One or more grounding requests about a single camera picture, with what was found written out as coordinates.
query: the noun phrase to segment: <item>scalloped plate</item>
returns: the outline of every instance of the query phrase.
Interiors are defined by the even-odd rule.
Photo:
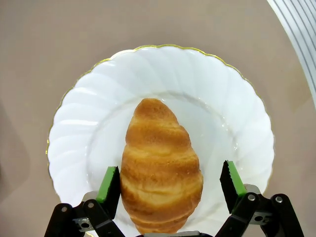
[[[215,235],[229,215],[219,181],[223,161],[233,160],[243,182],[263,192],[272,172],[274,136],[250,83],[220,58],[195,48],[142,46],[82,76],[63,98],[49,133],[54,188],[72,206],[98,190],[107,167],[120,167],[133,112],[149,97],[165,103],[185,127],[204,176],[201,202],[180,231]],[[126,236],[139,235],[121,201],[114,221]]]

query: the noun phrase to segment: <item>croissant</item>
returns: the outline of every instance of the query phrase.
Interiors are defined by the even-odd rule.
[[[188,133],[160,100],[144,99],[125,139],[120,172],[125,210],[141,234],[177,232],[203,188]]]

